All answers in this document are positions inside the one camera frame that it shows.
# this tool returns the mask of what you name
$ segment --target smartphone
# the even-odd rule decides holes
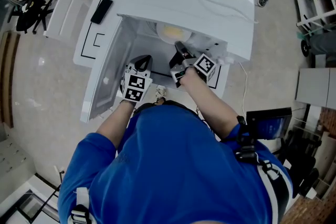
[[[100,24],[103,21],[112,3],[113,3],[112,0],[102,0],[100,4],[98,5],[94,15],[92,16],[91,22],[95,24]]]

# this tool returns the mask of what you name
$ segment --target wheel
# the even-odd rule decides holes
[[[309,56],[309,50],[310,50],[310,46],[307,44],[305,40],[302,40],[301,41],[301,51],[305,57]]]

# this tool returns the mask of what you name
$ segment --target floor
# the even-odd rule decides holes
[[[307,66],[296,34],[294,0],[270,0],[266,7],[256,7],[256,19],[251,61],[243,63],[248,73],[245,111],[305,107],[294,101],[298,70]],[[59,179],[53,166],[66,168],[77,143],[108,114],[89,124],[79,121],[90,69],[73,63],[74,50],[75,44],[47,39],[39,28],[36,36],[22,34],[15,62],[15,127],[7,131],[34,158],[37,171],[54,184]],[[223,100],[239,114],[244,88],[245,73],[240,65],[231,66]],[[176,101],[184,98],[168,94]],[[147,96],[153,95],[152,89]],[[186,102],[193,107],[190,99]],[[293,114],[298,118],[302,113]]]

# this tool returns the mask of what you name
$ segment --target white door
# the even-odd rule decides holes
[[[58,222],[49,217],[46,213],[41,212],[38,214],[37,218],[33,221],[33,224],[57,224]]]
[[[113,18],[93,65],[80,120],[88,122],[113,106],[120,80],[128,64],[139,22],[130,17]]]

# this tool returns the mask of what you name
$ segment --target white appliance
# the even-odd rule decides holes
[[[158,37],[158,22],[191,31],[186,46],[219,63],[250,59],[254,0],[123,0],[113,9],[117,15],[94,61],[81,121],[88,122],[113,106],[127,63],[139,55],[153,57],[153,83],[176,88],[169,68],[176,50]]]

